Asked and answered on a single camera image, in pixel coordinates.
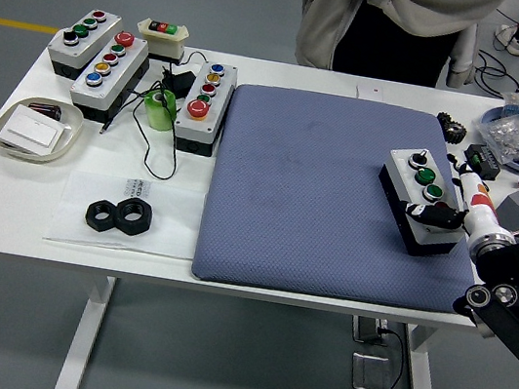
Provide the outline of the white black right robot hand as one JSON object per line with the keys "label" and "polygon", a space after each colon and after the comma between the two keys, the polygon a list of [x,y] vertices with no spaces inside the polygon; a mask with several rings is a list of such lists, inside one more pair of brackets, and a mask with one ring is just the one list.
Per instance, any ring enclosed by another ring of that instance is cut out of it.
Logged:
{"label": "white black right robot hand", "polygon": [[444,229],[462,227],[468,235],[469,247],[484,246],[485,243],[513,245],[516,243],[511,232],[500,226],[495,206],[481,177],[455,155],[447,158],[459,174],[459,191],[463,199],[461,211],[451,208],[422,205],[401,201],[399,209],[414,221]]}

